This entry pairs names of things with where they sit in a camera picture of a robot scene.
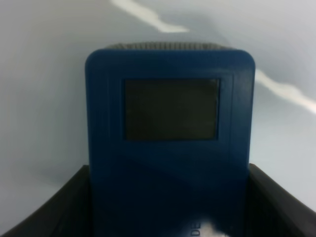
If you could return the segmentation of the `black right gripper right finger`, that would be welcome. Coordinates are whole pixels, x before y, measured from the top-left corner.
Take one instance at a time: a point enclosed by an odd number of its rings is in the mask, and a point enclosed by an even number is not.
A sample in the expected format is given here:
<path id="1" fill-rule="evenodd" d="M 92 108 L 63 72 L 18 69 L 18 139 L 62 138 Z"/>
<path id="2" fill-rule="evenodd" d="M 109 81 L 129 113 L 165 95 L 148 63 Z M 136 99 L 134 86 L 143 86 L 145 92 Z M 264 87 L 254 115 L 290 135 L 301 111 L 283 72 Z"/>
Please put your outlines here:
<path id="1" fill-rule="evenodd" d="M 245 236 L 315 237 L 316 213 L 250 164 Z"/>

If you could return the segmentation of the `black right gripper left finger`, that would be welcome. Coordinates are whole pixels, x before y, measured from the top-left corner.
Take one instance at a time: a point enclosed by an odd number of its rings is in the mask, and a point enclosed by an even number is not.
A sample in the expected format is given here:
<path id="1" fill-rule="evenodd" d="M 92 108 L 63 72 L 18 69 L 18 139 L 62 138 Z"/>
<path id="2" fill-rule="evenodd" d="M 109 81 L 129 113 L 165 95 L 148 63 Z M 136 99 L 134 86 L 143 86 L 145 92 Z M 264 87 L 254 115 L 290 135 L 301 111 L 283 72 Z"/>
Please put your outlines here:
<path id="1" fill-rule="evenodd" d="M 51 199 L 2 236 L 93 236 L 89 166 L 84 165 Z"/>

